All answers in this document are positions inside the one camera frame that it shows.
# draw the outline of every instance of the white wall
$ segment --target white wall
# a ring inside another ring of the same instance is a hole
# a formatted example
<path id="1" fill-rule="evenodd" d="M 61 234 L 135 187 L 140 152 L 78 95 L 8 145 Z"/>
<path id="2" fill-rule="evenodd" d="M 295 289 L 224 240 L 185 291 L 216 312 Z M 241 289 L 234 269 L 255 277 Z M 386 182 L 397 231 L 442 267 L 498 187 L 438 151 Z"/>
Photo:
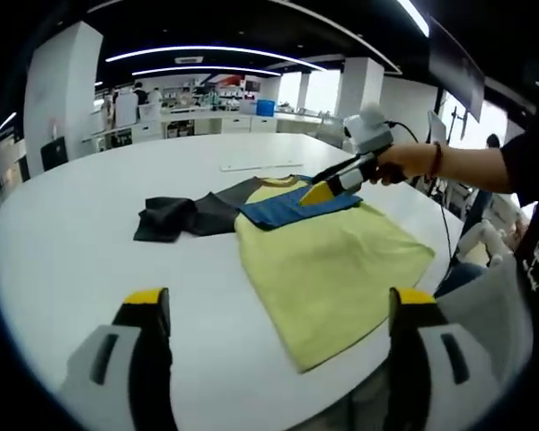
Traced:
<path id="1" fill-rule="evenodd" d="M 190 74 L 190 75 L 168 75 L 168 76 L 153 76 L 137 79 L 137 83 L 142 83 L 145 91 L 150 92 L 155 87 L 161 90 L 164 88 L 179 87 L 191 80 L 197 80 L 198 84 L 206 79 L 210 74 Z"/>
<path id="2" fill-rule="evenodd" d="M 103 36 L 83 23 L 78 27 L 74 50 L 70 57 L 69 85 L 66 93 L 66 149 L 68 160 L 91 154 L 91 145 L 82 140 L 91 133 L 90 114 L 93 112 L 98 58 Z"/>
<path id="3" fill-rule="evenodd" d="M 44 172 L 40 149 L 57 137 L 66 140 L 68 160 L 89 154 L 82 143 L 89 135 L 94 83 L 102 35 L 85 22 L 62 31 L 32 56 L 24 98 L 24 135 L 28 168 L 33 177 Z"/>
<path id="4" fill-rule="evenodd" d="M 18 160 L 26 155 L 24 140 L 14 142 L 13 136 L 9 136 L 0 142 L 0 178 L 6 171 L 13 167 Z"/>
<path id="5" fill-rule="evenodd" d="M 335 116 L 345 118 L 359 114 L 368 103 L 379 103 L 384 67 L 371 58 L 346 58 L 340 78 Z"/>
<path id="6" fill-rule="evenodd" d="M 281 84 L 281 76 L 275 78 L 265 78 L 261 81 L 260 99 L 267 99 L 278 102 L 279 86 Z"/>
<path id="7" fill-rule="evenodd" d="M 515 136 L 521 135 L 523 132 L 525 132 L 524 129 L 522 129 L 520 126 L 515 124 L 510 119 L 508 119 L 508 121 L 507 121 L 507 132 L 505 134 L 505 144 L 507 142 L 509 142 L 511 139 L 513 139 Z"/>
<path id="8" fill-rule="evenodd" d="M 246 75 L 244 77 L 245 81 L 253 81 L 255 83 L 262 83 L 264 79 L 261 76 L 254 76 L 254 75 Z"/>
<path id="9" fill-rule="evenodd" d="M 309 76 L 310 74 L 302 74 L 302 80 L 299 83 L 299 94 L 297 95 L 296 107 L 298 109 L 305 108 L 305 104 L 307 102 L 307 91 L 309 88 Z"/>
<path id="10" fill-rule="evenodd" d="M 429 133 L 428 111 L 435 108 L 437 87 L 386 76 L 381 91 L 380 106 L 387 119 L 407 125 L 420 142 Z M 395 126 L 396 142 L 411 141 L 406 130 Z"/>

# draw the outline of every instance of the white cabinet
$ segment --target white cabinet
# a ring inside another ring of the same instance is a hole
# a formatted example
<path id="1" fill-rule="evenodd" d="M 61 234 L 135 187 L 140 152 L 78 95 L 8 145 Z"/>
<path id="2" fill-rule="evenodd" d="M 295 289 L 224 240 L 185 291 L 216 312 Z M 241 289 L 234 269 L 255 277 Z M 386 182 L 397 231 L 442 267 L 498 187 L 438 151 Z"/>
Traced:
<path id="1" fill-rule="evenodd" d="M 132 144 L 163 139 L 162 124 L 159 121 L 138 123 L 132 126 Z"/>
<path id="2" fill-rule="evenodd" d="M 276 133 L 278 131 L 278 120 L 271 117 L 252 117 L 252 133 Z"/>
<path id="3" fill-rule="evenodd" d="M 209 119 L 196 119 L 194 121 L 194 135 L 209 135 L 211 133 Z"/>
<path id="4" fill-rule="evenodd" d="M 251 122 L 246 116 L 222 119 L 222 133 L 250 133 Z"/>

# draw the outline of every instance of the office desk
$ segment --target office desk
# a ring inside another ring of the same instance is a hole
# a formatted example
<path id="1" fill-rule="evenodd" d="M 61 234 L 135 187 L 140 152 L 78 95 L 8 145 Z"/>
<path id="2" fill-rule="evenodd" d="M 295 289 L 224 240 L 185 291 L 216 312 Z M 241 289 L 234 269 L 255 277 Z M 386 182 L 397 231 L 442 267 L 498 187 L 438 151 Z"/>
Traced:
<path id="1" fill-rule="evenodd" d="M 198 106 L 198 105 L 191 105 L 191 106 L 185 106 L 185 107 L 179 107 L 179 108 L 163 108 L 162 113 L 164 115 L 168 114 L 175 114 L 178 112 L 194 112 L 194 111 L 204 111 L 204 110 L 211 110 L 211 106 Z"/>
<path id="2" fill-rule="evenodd" d="M 225 111 L 225 110 L 194 110 L 191 112 L 181 112 L 181 113 L 171 113 L 171 114 L 162 114 L 160 123 L 163 126 L 174 121 L 191 121 L 191 120 L 221 120 L 221 119 L 234 119 L 234 118 L 260 118 L 260 119 L 271 119 L 274 118 L 278 121 L 278 132 L 284 133 L 308 133 L 315 131 L 318 126 L 321 124 L 322 120 L 317 117 L 309 117 L 306 115 L 297 115 L 297 114 L 287 114 L 277 112 L 274 117 L 260 117 L 257 115 L 243 114 L 238 111 Z M 113 128 L 109 130 L 104 130 L 100 133 L 95 133 L 90 137 L 84 139 L 84 141 L 89 141 L 91 139 L 104 137 L 111 135 L 116 132 L 127 130 L 136 126 L 146 126 L 153 123 L 152 121 L 139 121 L 138 123 L 122 126 L 120 128 Z"/>
<path id="3" fill-rule="evenodd" d="M 387 324 L 298 374 L 248 282 L 235 234 L 134 242 L 146 198 L 200 198 L 251 178 L 312 175 L 349 155 L 309 136 L 180 137 L 95 154 L 25 182 L 0 208 L 0 309 L 22 356 L 56 391 L 66 361 L 132 292 L 170 288 L 172 408 L 180 430 L 279 431 L 339 400 L 386 358 Z M 221 164 L 296 168 L 221 172 Z M 407 184 L 359 195 L 437 256 L 418 284 L 446 273 L 439 206 Z M 461 223 L 446 212 L 452 246 Z"/>

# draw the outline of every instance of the human arm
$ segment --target human arm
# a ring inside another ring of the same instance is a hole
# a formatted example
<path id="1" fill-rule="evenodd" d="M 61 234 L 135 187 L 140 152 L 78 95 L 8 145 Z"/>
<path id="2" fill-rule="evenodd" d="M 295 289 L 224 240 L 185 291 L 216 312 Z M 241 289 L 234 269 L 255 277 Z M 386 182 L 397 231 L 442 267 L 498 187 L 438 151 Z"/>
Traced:
<path id="1" fill-rule="evenodd" d="M 499 149 L 460 150 L 441 145 L 441 164 L 435 174 L 438 177 L 462 182 L 498 193 L 511 193 L 512 188 L 503 155 Z M 437 148 L 427 144 L 394 145 L 380 154 L 378 165 L 395 163 L 402 167 L 406 177 L 430 175 Z M 381 179 L 388 184 L 389 179 L 379 175 L 372 179 L 373 183 Z"/>
<path id="2" fill-rule="evenodd" d="M 539 201 L 539 109 L 527 131 L 500 150 L 460 150 L 447 145 L 442 149 L 444 156 L 437 176 L 483 190 L 517 193 L 522 206 Z M 431 174 L 435 154 L 434 145 L 394 145 L 379 156 L 378 166 L 397 163 L 408 177 Z"/>

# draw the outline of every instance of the human hand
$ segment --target human hand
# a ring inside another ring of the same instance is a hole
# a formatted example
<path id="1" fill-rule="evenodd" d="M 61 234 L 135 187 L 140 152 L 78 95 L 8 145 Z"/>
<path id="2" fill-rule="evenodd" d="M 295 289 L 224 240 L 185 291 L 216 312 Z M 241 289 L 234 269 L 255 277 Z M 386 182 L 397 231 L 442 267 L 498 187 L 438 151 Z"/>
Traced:
<path id="1" fill-rule="evenodd" d="M 514 236 L 515 236 L 515 240 L 517 242 L 517 245 L 519 245 L 519 243 L 521 242 L 521 240 L 525 236 L 528 228 L 529 228 L 529 223 L 526 220 L 523 220 L 521 218 L 521 216 L 518 217 L 516 222 L 515 222 L 515 231 L 513 233 Z"/>
<path id="2" fill-rule="evenodd" d="M 392 145 L 377 156 L 377 171 L 370 179 L 372 184 L 381 180 L 385 186 L 391 184 L 390 171 L 384 169 L 388 163 L 401 168 L 406 178 L 418 175 L 429 175 L 437 149 L 427 144 L 397 144 Z"/>

